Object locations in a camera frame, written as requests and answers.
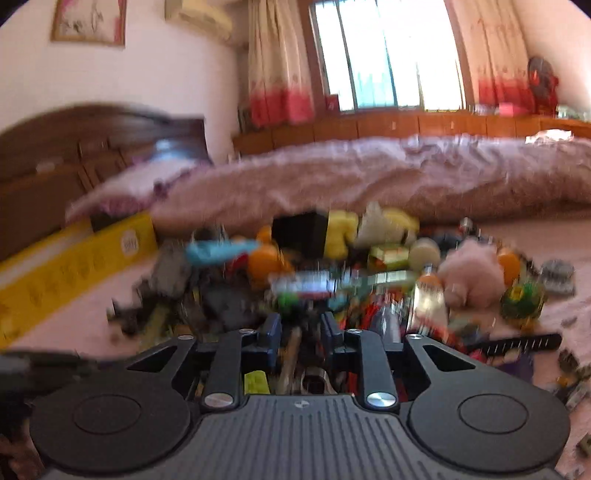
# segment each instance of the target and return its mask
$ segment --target orange ball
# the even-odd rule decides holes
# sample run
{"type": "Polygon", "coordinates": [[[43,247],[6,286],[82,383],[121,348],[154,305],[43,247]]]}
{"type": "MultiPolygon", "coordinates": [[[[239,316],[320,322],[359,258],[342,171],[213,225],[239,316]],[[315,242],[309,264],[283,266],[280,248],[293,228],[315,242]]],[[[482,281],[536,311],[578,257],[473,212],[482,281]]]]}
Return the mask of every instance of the orange ball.
{"type": "Polygon", "coordinates": [[[272,273],[291,273],[293,266],[273,245],[261,245],[248,256],[248,275],[254,284],[266,284],[272,273]]]}
{"type": "Polygon", "coordinates": [[[508,248],[501,249],[497,258],[503,268],[505,286],[510,287],[519,278],[519,275],[521,275],[521,260],[513,250],[509,250],[508,248]]]}

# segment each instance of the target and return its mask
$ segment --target pink curtain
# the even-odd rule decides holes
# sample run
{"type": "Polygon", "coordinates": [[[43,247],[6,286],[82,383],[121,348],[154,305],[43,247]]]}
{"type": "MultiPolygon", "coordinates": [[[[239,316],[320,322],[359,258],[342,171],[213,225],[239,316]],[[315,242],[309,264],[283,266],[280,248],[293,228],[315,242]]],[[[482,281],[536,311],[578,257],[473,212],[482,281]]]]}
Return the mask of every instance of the pink curtain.
{"type": "Polygon", "coordinates": [[[528,54],[513,0],[454,0],[476,103],[535,111],[528,54]]]}
{"type": "Polygon", "coordinates": [[[248,78],[258,127],[297,124],[314,116],[307,57],[289,0],[250,0],[248,78]]]}

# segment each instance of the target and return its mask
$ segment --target window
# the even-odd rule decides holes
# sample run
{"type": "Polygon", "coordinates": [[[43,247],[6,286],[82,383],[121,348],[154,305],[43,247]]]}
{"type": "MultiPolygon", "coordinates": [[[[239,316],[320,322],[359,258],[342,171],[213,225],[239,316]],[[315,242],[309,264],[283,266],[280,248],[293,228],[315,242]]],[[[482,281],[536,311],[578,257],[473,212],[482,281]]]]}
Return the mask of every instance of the window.
{"type": "Polygon", "coordinates": [[[324,91],[341,110],[465,106],[444,0],[322,0],[310,13],[324,91]]]}

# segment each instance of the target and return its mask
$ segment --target yellow box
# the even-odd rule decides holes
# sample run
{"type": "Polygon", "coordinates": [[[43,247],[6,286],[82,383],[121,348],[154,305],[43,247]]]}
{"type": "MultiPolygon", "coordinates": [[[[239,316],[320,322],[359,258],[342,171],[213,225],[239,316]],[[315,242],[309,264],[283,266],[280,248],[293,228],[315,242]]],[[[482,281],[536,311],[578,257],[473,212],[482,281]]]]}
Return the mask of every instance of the yellow box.
{"type": "Polygon", "coordinates": [[[0,348],[58,308],[158,250],[152,220],[140,213],[92,234],[80,222],[0,264],[0,348]]]}

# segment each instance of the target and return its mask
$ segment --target wooden bed frame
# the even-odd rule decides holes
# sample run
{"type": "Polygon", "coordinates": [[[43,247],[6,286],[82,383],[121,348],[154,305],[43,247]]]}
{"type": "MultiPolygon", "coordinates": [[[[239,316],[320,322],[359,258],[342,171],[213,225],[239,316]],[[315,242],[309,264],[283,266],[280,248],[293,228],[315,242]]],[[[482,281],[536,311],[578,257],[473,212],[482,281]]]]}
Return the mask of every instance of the wooden bed frame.
{"type": "Polygon", "coordinates": [[[0,133],[0,261],[58,231],[70,202],[163,154],[210,161],[204,119],[88,104],[0,133]]]}

